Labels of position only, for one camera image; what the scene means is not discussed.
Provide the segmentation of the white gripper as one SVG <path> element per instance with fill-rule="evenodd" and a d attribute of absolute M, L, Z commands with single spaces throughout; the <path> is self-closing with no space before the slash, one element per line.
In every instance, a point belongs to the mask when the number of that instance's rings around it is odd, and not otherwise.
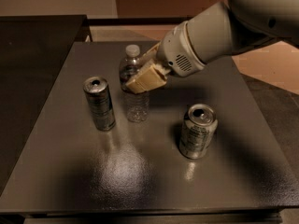
<path fill-rule="evenodd" d="M 155 44 L 142 55 L 142 59 L 147 62 L 125 83 L 129 91 L 139 94 L 164 86 L 170 69 L 178 77 L 188 77 L 205 68 L 206 65 L 192 48 L 187 24 L 185 21 L 176 26 L 160 43 Z M 155 57 L 169 69 L 153 60 Z"/>

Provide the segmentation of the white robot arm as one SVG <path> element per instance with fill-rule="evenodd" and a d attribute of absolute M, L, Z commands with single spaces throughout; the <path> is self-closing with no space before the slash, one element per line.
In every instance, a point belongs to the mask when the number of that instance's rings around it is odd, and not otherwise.
<path fill-rule="evenodd" d="M 188 77 L 220 57 L 278 41 L 299 45 L 299 0 L 219 2 L 169 31 L 141 56 L 142 68 L 125 82 L 133 93 L 162 87 L 169 74 Z"/>

